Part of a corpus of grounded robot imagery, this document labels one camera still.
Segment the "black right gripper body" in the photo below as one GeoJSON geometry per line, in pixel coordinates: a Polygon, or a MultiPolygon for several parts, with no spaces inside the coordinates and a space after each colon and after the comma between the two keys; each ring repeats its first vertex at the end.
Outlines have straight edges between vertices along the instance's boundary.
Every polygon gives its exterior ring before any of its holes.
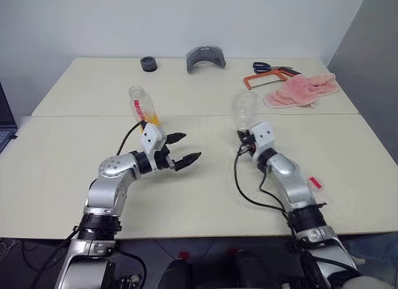
{"type": "Polygon", "coordinates": [[[253,135],[245,135],[241,140],[241,148],[240,148],[240,153],[245,154],[253,154],[256,151],[256,140],[253,135]]]}

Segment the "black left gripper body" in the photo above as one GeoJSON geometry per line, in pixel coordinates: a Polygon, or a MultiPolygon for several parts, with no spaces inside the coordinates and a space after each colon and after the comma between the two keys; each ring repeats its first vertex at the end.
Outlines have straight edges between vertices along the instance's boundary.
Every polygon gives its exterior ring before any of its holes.
{"type": "Polygon", "coordinates": [[[170,158],[170,150],[164,145],[160,150],[154,153],[154,160],[158,170],[175,169],[175,161],[170,158]]]}

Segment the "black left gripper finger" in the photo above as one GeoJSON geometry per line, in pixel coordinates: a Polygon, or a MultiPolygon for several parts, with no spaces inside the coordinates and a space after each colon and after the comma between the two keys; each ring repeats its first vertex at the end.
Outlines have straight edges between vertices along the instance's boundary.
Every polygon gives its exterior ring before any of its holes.
{"type": "Polygon", "coordinates": [[[187,135],[185,133],[182,133],[182,132],[174,132],[172,134],[168,134],[167,138],[166,138],[166,144],[167,145],[174,144],[174,143],[182,140],[186,136],[187,135]]]}
{"type": "Polygon", "coordinates": [[[198,160],[200,156],[201,152],[195,152],[184,156],[182,159],[174,162],[174,170],[177,172],[179,170],[182,170],[183,168],[190,166],[192,163],[198,160]]]}

